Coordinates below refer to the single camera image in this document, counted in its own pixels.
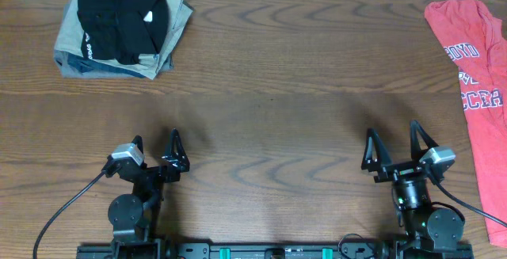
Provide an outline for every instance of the clothing tag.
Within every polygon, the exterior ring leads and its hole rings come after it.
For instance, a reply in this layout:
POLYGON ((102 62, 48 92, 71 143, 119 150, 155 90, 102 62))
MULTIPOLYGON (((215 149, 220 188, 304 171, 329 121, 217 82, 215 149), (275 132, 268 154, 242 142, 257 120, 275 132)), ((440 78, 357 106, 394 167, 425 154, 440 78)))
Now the clothing tag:
POLYGON ((151 10, 148 12, 148 14, 143 19, 145 22, 152 22, 153 21, 153 13, 151 10))

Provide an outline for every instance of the pink cloth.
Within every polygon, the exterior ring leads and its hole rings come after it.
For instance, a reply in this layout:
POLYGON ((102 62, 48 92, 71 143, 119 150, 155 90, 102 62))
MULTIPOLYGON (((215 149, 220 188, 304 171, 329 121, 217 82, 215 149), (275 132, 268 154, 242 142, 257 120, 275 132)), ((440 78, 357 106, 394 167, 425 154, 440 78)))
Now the pink cloth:
MULTIPOLYGON (((482 208, 507 220, 507 40, 501 20, 477 0, 432 2, 425 10, 431 29, 459 67, 482 208)), ((507 228, 486 219, 490 243, 507 247, 507 228)))

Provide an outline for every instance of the wood grain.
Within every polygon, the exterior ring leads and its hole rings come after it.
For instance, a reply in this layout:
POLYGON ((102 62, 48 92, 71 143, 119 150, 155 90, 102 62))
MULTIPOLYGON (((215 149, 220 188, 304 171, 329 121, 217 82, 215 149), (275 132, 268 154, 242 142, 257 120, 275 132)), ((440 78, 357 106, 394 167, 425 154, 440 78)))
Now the wood grain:
MULTIPOLYGON (((156 165, 171 128, 192 163, 165 190, 158 229, 175 238, 402 232, 389 184, 361 173, 360 158, 368 127, 408 158, 411 119, 455 150, 444 185, 480 207, 457 68, 423 18, 439 0, 187 0, 196 11, 175 70, 155 81, 61 78, 51 57, 67 1, 0 0, 1 258, 30 257, 42 226, 116 145, 140 134, 156 165)), ((507 17, 507 0, 482 1, 507 17)), ((40 258, 109 242, 109 203, 130 190, 101 180, 51 226, 40 258)), ((507 256, 482 217, 461 211, 477 258, 507 256)))

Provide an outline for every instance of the green tape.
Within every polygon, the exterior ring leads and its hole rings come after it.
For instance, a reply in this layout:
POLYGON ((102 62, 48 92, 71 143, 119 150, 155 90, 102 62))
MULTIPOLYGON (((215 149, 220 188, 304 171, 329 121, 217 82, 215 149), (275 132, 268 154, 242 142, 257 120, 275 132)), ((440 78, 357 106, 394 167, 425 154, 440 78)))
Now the green tape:
POLYGON ((231 250, 228 248, 220 248, 220 259, 231 259, 231 250))
POLYGON ((322 259, 333 259, 333 250, 331 248, 322 248, 322 259))

